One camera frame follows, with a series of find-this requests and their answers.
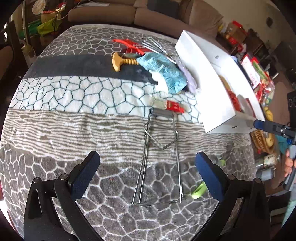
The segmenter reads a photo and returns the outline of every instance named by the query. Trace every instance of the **human hand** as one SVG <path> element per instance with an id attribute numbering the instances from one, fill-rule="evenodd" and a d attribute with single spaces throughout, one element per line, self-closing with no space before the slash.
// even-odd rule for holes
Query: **human hand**
<path id="1" fill-rule="evenodd" d="M 293 162 L 291 158 L 289 158 L 290 152 L 289 150 L 286 150 L 286 160 L 285 160 L 285 177 L 288 176 L 292 172 L 292 167 L 294 166 L 296 168 L 296 160 Z"/>

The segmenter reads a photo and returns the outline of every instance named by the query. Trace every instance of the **metal screw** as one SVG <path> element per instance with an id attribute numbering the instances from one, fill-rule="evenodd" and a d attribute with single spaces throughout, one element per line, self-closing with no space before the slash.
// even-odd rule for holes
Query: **metal screw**
<path id="1" fill-rule="evenodd" d="M 261 179 L 256 177 L 256 178 L 255 178 L 255 182 L 257 182 L 257 183 L 260 184 L 260 183 L 261 183 Z"/>
<path id="2" fill-rule="evenodd" d="M 227 178 L 232 181 L 235 179 L 235 176 L 233 174 L 228 174 Z"/>
<path id="3" fill-rule="evenodd" d="M 39 180 L 40 180 L 40 178 L 36 177 L 36 178 L 33 179 L 33 182 L 37 183 L 37 182 L 39 182 Z"/>
<path id="4" fill-rule="evenodd" d="M 61 174 L 61 175 L 59 176 L 59 178 L 60 178 L 61 180 L 65 180 L 67 177 L 68 177 L 68 174 L 67 174 L 67 173 Z"/>

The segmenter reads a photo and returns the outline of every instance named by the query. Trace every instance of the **wall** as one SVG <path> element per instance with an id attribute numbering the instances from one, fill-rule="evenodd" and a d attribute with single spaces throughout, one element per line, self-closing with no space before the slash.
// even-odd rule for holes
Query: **wall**
<path id="1" fill-rule="evenodd" d="M 225 22 L 236 20 L 244 29 L 254 29 L 271 48 L 281 41 L 296 42 L 296 35 L 281 12 L 267 3 L 268 0 L 204 0 L 217 9 Z M 272 28 L 266 25 L 267 17 L 274 20 Z"/>

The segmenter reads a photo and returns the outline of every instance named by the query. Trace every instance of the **wooden massage tool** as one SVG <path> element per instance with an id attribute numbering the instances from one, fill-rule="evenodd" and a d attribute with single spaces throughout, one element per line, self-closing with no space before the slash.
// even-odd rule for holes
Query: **wooden massage tool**
<path id="1" fill-rule="evenodd" d="M 112 57 L 113 68 L 116 72 L 120 71 L 120 66 L 122 64 L 134 64 L 139 65 L 139 63 L 135 59 L 131 58 L 121 58 L 117 52 L 113 54 Z"/>

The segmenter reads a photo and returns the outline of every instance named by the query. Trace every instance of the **white geometric pattern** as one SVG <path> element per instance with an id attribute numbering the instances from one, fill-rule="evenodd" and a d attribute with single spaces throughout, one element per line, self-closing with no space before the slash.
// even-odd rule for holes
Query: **white geometric pattern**
<path id="1" fill-rule="evenodd" d="M 189 92 L 168 94 L 155 90 L 155 85 L 150 83 L 100 77 L 23 79 L 12 98 L 10 108 L 125 114 L 147 118 L 153 97 L 181 104 L 185 113 L 177 115 L 179 121 L 199 122 L 198 104 Z"/>

